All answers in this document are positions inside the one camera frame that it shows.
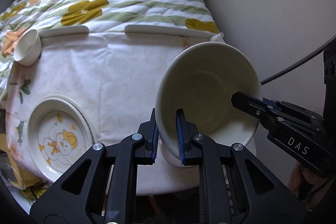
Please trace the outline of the person's right hand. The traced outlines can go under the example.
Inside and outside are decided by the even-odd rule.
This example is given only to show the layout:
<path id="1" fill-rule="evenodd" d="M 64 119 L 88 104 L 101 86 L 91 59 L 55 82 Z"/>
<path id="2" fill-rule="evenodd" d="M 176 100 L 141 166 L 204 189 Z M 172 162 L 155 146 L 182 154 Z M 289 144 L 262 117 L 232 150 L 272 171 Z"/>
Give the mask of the person's right hand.
<path id="1" fill-rule="evenodd" d="M 320 178 L 297 162 L 291 172 L 288 189 L 305 205 L 307 210 L 313 210 L 322 201 L 333 181 L 333 178 Z"/>

